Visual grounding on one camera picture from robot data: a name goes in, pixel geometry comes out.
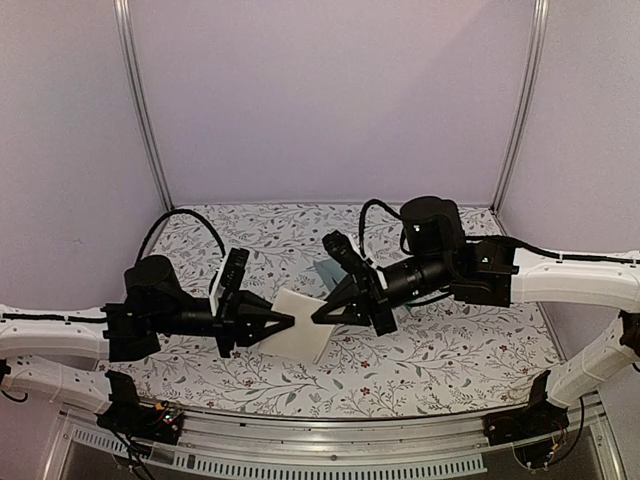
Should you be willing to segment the teal blue envelope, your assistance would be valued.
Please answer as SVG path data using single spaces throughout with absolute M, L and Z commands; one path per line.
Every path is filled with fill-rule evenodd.
M 346 272 L 333 259 L 314 261 L 313 267 L 329 292 L 333 291 L 346 277 Z

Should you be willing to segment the beige letter paper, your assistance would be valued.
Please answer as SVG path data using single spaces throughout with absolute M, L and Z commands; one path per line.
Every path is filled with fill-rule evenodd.
M 303 363 L 317 364 L 329 345 L 334 325 L 318 325 L 311 315 L 325 302 L 289 289 L 281 289 L 273 303 L 276 313 L 294 317 L 294 325 L 262 341 L 258 351 Z

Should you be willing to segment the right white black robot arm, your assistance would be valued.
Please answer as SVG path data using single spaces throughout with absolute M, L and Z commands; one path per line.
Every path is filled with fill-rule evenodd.
M 371 326 L 396 331 L 392 311 L 434 294 L 466 304 L 509 307 L 522 303 L 574 303 L 614 308 L 603 333 L 565 364 L 532 383 L 517 427 L 537 436 L 567 409 L 639 359 L 639 260 L 633 254 L 554 252 L 500 235 L 465 234 L 457 204 L 422 196 L 392 216 L 402 224 L 405 259 L 377 267 L 364 240 L 334 231 L 325 251 L 346 277 L 311 316 L 316 324 Z

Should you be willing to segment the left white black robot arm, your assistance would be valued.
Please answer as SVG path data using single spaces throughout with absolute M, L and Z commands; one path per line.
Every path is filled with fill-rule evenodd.
M 171 261 L 152 255 L 125 272 L 126 297 L 87 310 L 1 308 L 1 390 L 32 390 L 89 411 L 109 412 L 128 434 L 148 426 L 133 380 L 118 372 L 89 372 L 62 363 L 78 357 L 110 363 L 143 360 L 161 349 L 162 336 L 212 338 L 227 358 L 295 324 L 270 302 L 241 289 L 245 252 L 224 260 L 207 297 L 182 289 Z

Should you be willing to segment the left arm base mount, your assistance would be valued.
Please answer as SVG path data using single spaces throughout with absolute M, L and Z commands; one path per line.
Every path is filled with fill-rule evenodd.
M 97 425 L 124 436 L 176 445 L 182 433 L 184 411 L 166 404 L 145 406 L 114 402 L 97 415 Z

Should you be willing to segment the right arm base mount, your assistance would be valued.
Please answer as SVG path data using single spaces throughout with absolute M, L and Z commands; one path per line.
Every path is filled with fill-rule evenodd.
M 569 426 L 568 410 L 555 406 L 521 407 L 485 415 L 483 434 L 491 446 L 551 434 Z

